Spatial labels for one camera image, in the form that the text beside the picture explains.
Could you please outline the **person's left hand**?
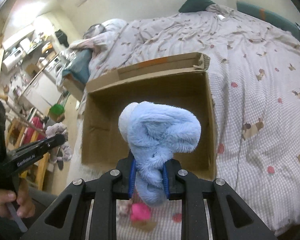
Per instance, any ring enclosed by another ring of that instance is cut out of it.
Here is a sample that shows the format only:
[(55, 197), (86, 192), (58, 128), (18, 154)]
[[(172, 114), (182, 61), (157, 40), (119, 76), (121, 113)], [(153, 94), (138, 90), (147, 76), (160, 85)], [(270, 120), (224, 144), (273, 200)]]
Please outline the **person's left hand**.
[(19, 190), (16, 194), (10, 190), (0, 189), (0, 217), (12, 219), (12, 215), (7, 208), (7, 203), (16, 201), (19, 205), (17, 215), (20, 218), (30, 218), (34, 216), (35, 205), (29, 195), (29, 186), (25, 179), (20, 179)]

